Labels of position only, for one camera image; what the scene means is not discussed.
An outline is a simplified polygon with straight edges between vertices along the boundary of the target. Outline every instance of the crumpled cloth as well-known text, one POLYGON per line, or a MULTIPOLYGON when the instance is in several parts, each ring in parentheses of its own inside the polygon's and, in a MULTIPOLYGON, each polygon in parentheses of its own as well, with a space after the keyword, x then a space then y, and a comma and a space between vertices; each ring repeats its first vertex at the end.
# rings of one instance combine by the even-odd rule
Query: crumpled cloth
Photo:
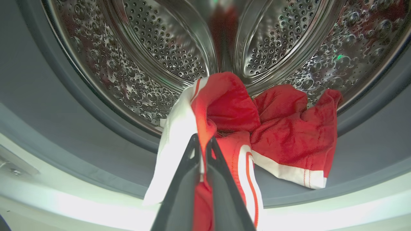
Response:
MULTIPOLYGON (((278 178, 324 188, 337 142, 336 112, 341 100, 339 91, 327 89, 307 109, 307 95, 291 85, 274 86, 252 100, 230 72, 195 81, 167 117, 144 204, 163 201, 192 134, 198 133, 203 153, 215 136, 259 230, 263 203, 254 164, 278 178)), ((202 165, 203 181, 195 188, 195 231, 213 230, 212 188, 204 171, 202 165)))

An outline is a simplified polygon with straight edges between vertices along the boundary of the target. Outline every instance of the stainless steel drum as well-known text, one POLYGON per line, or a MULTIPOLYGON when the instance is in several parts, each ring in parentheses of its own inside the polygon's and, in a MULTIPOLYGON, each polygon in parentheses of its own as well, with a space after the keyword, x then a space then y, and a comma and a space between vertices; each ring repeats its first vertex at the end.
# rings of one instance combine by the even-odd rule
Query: stainless steel drum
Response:
POLYGON ((411 33, 409 0, 43 0, 43 6, 89 87, 157 134, 184 87, 227 69, 250 96, 290 83, 312 106, 325 89, 340 90, 342 111, 382 76, 411 33), (227 34, 233 29, 234 38, 227 34))

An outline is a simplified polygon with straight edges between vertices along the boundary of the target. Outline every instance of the red fabric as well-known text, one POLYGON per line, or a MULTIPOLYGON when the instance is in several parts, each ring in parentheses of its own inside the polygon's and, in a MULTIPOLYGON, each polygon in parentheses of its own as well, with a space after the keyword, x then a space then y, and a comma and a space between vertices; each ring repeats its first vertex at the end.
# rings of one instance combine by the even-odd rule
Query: red fabric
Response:
MULTIPOLYGON (((306 110, 307 95, 291 85, 275 86, 252 101, 233 73, 211 75, 202 88, 201 81, 205 80, 195 83, 192 100, 201 148, 205 153, 207 142, 216 136, 244 201, 237 168, 243 145, 279 164, 324 170, 328 176, 337 142, 340 92, 326 90, 316 106, 306 110)), ((195 192, 193 230, 213 230, 212 188, 206 174, 195 192)))

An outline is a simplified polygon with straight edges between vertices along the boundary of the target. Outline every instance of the black plastic part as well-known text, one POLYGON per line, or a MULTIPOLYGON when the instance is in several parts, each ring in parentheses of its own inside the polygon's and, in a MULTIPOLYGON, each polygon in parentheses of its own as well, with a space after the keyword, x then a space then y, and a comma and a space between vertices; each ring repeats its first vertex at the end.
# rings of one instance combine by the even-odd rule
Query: black plastic part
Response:
POLYGON ((194 213, 194 189, 200 180, 200 143, 191 136, 181 162, 160 207, 152 231, 191 231, 194 213))
POLYGON ((7 222, 4 218, 0 215, 0 230, 1 231, 12 231, 10 227, 7 225, 7 222))
MULTIPOLYGON (((199 137, 194 134, 188 142, 163 204, 157 213, 151 227, 152 231, 192 230, 194 189, 199 183, 200 176, 200 150, 199 137)), ((237 185, 214 137, 207 144, 206 158, 207 179, 212 185, 213 193, 214 230, 255 230, 237 185)))
POLYGON ((212 185, 215 231, 255 230, 237 185, 214 137, 208 142, 206 152, 207 181, 212 185))

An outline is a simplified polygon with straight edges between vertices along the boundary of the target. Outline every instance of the red and white garment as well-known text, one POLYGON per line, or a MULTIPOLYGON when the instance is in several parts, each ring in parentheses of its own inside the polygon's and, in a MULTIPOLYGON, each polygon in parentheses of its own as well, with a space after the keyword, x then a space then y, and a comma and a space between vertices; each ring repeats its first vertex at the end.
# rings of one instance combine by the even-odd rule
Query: red and white garment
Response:
MULTIPOLYGON (((233 73, 195 81, 167 117, 144 204, 163 201, 192 134, 198 133, 203 153, 215 136, 258 230, 263 204, 254 163, 276 177, 310 188, 325 187, 337 140, 340 99, 338 91, 326 90, 317 105, 306 110, 306 94, 291 85, 273 87, 252 101, 233 73)), ((194 204, 193 230, 213 230, 212 188, 206 173, 196 187, 194 204)))

